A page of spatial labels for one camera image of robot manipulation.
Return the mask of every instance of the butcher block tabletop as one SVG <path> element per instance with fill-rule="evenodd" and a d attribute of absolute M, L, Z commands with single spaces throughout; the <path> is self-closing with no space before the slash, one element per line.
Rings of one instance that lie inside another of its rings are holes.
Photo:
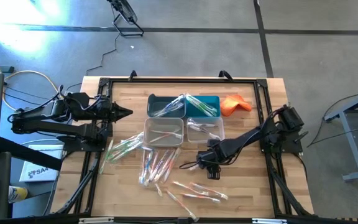
<path fill-rule="evenodd" d="M 97 95 L 101 77 L 84 77 L 81 92 L 89 96 Z M 288 103 L 284 81 L 281 78 L 268 78 L 268 90 L 272 109 Z M 133 111 L 132 115 L 113 124 L 114 142 L 120 142 L 144 130 L 147 119 L 147 99 L 150 94 L 157 96 L 215 95 L 220 100 L 226 95 L 241 95 L 252 105 L 252 111 L 236 109 L 232 115 L 222 116 L 226 138 L 236 138 L 259 125 L 254 87 L 246 83 L 115 83 L 112 98 L 119 106 Z M 262 108 L 267 116 L 264 94 L 260 91 Z M 222 166 L 221 179 L 207 179 L 207 171 L 196 169 L 182 170 L 178 167 L 195 161 L 199 150 L 206 150 L 206 144 L 191 144 L 187 141 L 180 146 L 181 154 L 173 167 L 168 180 L 161 186 L 181 200 L 197 217 L 245 218 L 274 217 L 270 195 L 269 179 L 265 157 L 260 152 L 259 142 L 243 148 L 237 161 L 230 166 Z M 70 198 L 78 186 L 84 159 L 84 152 L 74 152 L 63 162 L 53 198 L 51 212 L 56 212 Z M 145 189 L 138 183 L 142 151 L 134 150 L 116 164 L 106 164 L 98 175 L 92 208 L 92 216 L 113 217 L 189 217 L 186 210 L 175 203 L 166 193 L 160 197 L 157 191 Z M 300 160 L 293 154 L 282 154 L 282 161 L 288 188 L 302 206 L 313 213 L 308 184 Z M 173 185 L 173 181 L 183 184 L 195 182 L 226 194 L 229 200 L 213 203 L 210 200 L 185 198 L 180 192 L 185 189 Z M 283 196 L 276 184 L 280 208 L 284 211 Z M 89 186 L 85 188 L 82 206 L 88 198 Z"/>

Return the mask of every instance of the black metal frame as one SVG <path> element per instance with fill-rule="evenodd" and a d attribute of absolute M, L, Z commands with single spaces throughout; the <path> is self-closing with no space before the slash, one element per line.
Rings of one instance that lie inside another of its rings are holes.
<path fill-rule="evenodd" d="M 257 112 L 259 116 L 259 123 L 262 124 L 264 122 L 264 113 L 262 109 L 262 101 L 260 99 L 260 89 L 262 89 L 265 97 L 267 112 L 270 114 L 272 112 L 272 105 L 270 102 L 269 96 L 269 89 L 267 86 L 266 79 L 233 79 L 230 74 L 225 72 L 224 70 L 221 71 L 219 77 L 226 77 L 226 78 L 135 78 L 137 75 L 135 72 L 132 72 L 130 78 L 100 78 L 99 81 L 99 88 L 98 94 L 102 94 L 102 92 L 106 89 L 106 96 L 112 98 L 112 88 L 114 83 L 243 83 L 243 84 L 251 84 L 254 87 L 254 93 L 257 103 Z M 265 142 L 263 140 L 260 141 L 260 148 L 261 151 L 264 152 L 263 148 L 265 147 Z M 73 194 L 73 197 L 76 197 L 76 201 L 69 200 L 68 203 L 73 205 L 75 202 L 74 207 L 74 214 L 67 214 L 69 209 L 68 207 L 63 208 L 62 213 L 54 213 L 45 217 L 27 217 L 27 218 L 15 218 L 15 219 L 7 219 L 7 220 L 0 220 L 0 223 L 78 223 L 79 219 L 81 218 L 91 218 L 91 211 L 94 199 L 94 191 L 96 188 L 96 181 L 98 177 L 98 169 L 99 169 L 99 162 L 101 153 L 96 152 L 95 154 L 95 161 L 92 165 L 92 168 L 88 170 L 88 166 L 90 163 L 90 157 L 92 152 L 85 152 L 85 158 L 83 162 L 83 168 L 81 171 L 81 180 L 80 180 L 80 188 L 83 189 L 85 187 L 84 182 L 91 181 L 91 186 L 89 188 L 89 195 L 88 201 L 86 204 L 86 208 L 84 212 L 80 212 L 81 210 L 81 201 L 82 201 L 82 191 L 76 190 Z M 264 153 L 267 172 L 268 172 L 268 179 L 269 179 L 269 186 L 270 186 L 270 193 L 272 196 L 272 205 L 275 217 L 273 218 L 280 218 L 286 219 L 290 222 L 288 223 L 349 223 L 349 224 L 357 224 L 358 222 L 354 221 L 344 221 L 344 220 L 335 220 L 330 218 L 319 218 L 314 215 L 308 215 L 303 213 L 303 211 L 297 211 L 298 215 L 291 214 L 291 205 L 290 201 L 294 202 L 294 197 L 286 198 L 285 195 L 291 195 L 291 192 L 288 188 L 282 189 L 284 195 L 284 206 L 285 206 L 285 213 L 280 211 L 280 207 L 278 205 L 278 198 L 277 198 L 277 191 L 275 188 L 275 182 L 279 181 L 279 185 L 285 185 L 285 176 L 283 171 L 283 163 L 280 156 L 276 154 L 276 163 L 277 163 L 277 173 L 274 169 L 271 169 L 272 160 L 271 160 L 271 153 Z M 131 222 L 131 223 L 138 223 L 138 222 L 159 222 L 159 221 L 171 221 L 176 222 L 177 224 L 189 224 L 193 223 L 191 218 L 182 218 L 182 217 L 114 217 L 112 218 L 114 222 Z M 253 218 L 200 218 L 198 220 L 200 223 L 252 223 Z"/>

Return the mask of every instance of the gray floor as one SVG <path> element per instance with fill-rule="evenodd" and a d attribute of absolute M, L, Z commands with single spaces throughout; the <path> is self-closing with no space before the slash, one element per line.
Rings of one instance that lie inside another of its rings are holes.
<path fill-rule="evenodd" d="M 252 0 L 131 0 L 144 27 L 257 29 Z M 358 1 L 260 0 L 266 29 L 358 30 Z M 111 10 L 104 0 L 27 1 L 0 4 L 0 65 L 46 73 L 57 85 L 82 80 L 98 66 L 101 55 L 114 48 L 116 32 L 45 32 L 19 30 L 21 24 L 111 27 Z M 284 78 L 291 105 L 309 131 L 306 145 L 317 132 L 325 110 L 336 100 L 358 93 L 358 35 L 267 35 L 274 77 Z M 146 33 L 144 38 L 117 42 L 117 51 L 103 58 L 103 68 L 89 75 L 212 76 L 221 69 L 234 77 L 266 77 L 259 34 Z M 9 85 L 50 96 L 53 89 L 36 75 L 20 75 Z M 9 94 L 40 103 L 36 98 Z M 31 106 L 7 97 L 14 107 Z M 2 107 L 2 137 L 17 142 L 44 138 L 12 134 Z M 325 124 L 320 137 L 343 132 L 339 121 Z M 322 217 L 358 217 L 358 180 L 342 181 L 356 171 L 344 136 L 305 149 L 311 199 Z M 17 178 L 22 161 L 12 163 Z M 28 186 L 33 194 L 50 184 Z M 40 215 L 47 196 L 15 204 L 14 216 Z"/>

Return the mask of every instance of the orange object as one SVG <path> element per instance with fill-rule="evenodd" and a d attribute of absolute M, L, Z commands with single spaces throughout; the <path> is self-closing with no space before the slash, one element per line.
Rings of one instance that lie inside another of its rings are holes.
<path fill-rule="evenodd" d="M 244 101 L 242 96 L 240 95 L 227 95 L 226 99 L 221 103 L 221 113 L 224 116 L 230 116 L 234 109 L 240 105 L 247 111 L 251 111 L 252 107 L 250 104 Z"/>

